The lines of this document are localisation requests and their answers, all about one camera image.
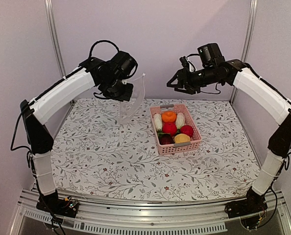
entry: toy fruit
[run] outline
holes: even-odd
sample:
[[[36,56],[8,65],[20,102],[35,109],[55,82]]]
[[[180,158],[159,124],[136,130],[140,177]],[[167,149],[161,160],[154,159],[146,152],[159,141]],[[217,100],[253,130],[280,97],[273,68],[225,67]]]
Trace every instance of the toy fruit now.
[[[194,129],[189,125],[185,125],[182,128],[180,128],[180,133],[192,137],[194,135]]]
[[[185,115],[183,113],[178,113],[175,122],[177,129],[180,129],[182,126],[185,125],[185,123],[186,123]]]
[[[190,142],[190,137],[185,134],[178,134],[174,139],[175,143]]]
[[[161,145],[174,143],[173,138],[170,134],[161,135],[159,141]]]
[[[177,118],[177,115],[173,111],[166,111],[162,114],[162,120],[163,122],[175,122]]]
[[[164,124],[164,126],[163,126],[162,131],[163,131],[164,133],[168,133],[168,134],[170,134],[171,136],[174,136],[174,135],[176,135],[176,133],[177,133],[177,127],[176,127],[176,125],[175,125],[174,123],[172,123],[172,122],[166,122],[166,123]]]
[[[161,131],[163,124],[162,124],[162,117],[160,114],[155,114],[153,116],[154,126],[156,131]]]

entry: wall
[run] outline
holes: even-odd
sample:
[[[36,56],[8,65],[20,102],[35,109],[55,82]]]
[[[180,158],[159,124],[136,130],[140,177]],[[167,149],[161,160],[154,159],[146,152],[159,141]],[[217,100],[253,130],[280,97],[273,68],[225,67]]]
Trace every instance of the wall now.
[[[67,72],[88,57],[91,45],[102,39],[115,42],[139,63],[136,76],[145,76],[146,97],[229,100],[222,94],[190,96],[166,83],[178,69],[179,58],[207,43],[217,42],[225,58],[240,58],[250,0],[65,0],[53,1],[60,47]],[[108,60],[111,45],[98,45],[94,56]],[[202,68],[200,59],[192,59]],[[204,88],[214,91],[214,86]],[[92,91],[81,97],[92,97]]]
[[[26,152],[9,146],[19,104],[60,79],[43,0],[0,1],[0,235],[7,234],[22,188],[33,182]],[[66,108],[49,123],[53,134]],[[22,122],[15,145],[26,144]]]
[[[248,62],[264,79],[291,99],[291,0],[260,0]],[[276,130],[268,113],[242,92],[235,103],[261,161]],[[291,213],[291,165],[277,181]]]

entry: orange pumpkin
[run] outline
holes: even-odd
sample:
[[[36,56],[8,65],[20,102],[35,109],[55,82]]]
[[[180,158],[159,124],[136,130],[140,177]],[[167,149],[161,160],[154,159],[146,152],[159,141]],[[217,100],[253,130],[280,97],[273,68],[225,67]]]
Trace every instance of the orange pumpkin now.
[[[177,114],[173,111],[166,111],[162,114],[163,122],[175,122],[177,118]]]

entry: tabletop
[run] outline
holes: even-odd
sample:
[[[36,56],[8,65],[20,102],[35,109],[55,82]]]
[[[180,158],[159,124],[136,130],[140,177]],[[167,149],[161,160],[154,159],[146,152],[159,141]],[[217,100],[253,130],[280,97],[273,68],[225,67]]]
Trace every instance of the tabletop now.
[[[184,103],[202,136],[198,150],[160,156],[151,106]],[[229,102],[145,99],[133,119],[118,124],[119,103],[80,99],[52,151],[57,188],[154,201],[245,196],[259,167]]]

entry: robotic arm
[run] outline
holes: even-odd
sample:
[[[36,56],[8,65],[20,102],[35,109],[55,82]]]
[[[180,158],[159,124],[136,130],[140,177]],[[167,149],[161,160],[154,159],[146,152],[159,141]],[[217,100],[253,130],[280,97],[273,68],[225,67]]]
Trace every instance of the robotic arm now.
[[[94,46],[101,42],[111,43],[117,49],[117,54],[109,61],[92,57]],[[31,164],[40,194],[38,209],[68,217],[75,217],[78,209],[77,201],[71,198],[59,199],[55,189],[50,161],[54,141],[45,127],[49,118],[76,96],[96,86],[101,91],[100,94],[104,95],[96,96],[98,98],[129,101],[133,85],[123,80],[132,77],[137,67],[136,60],[128,53],[119,51],[112,42],[98,41],[91,47],[89,58],[80,63],[72,73],[38,97],[29,102],[24,100],[20,104],[21,116],[31,147],[28,162]]]
[[[249,64],[237,59],[225,61],[216,43],[199,47],[198,52],[204,68],[193,71],[188,58],[181,57],[183,69],[177,71],[167,83],[168,87],[195,94],[209,84],[228,83],[257,101],[279,125],[269,139],[267,157],[246,199],[230,202],[225,208],[230,218],[265,210],[264,196],[281,173],[291,149],[291,101],[259,77]]]

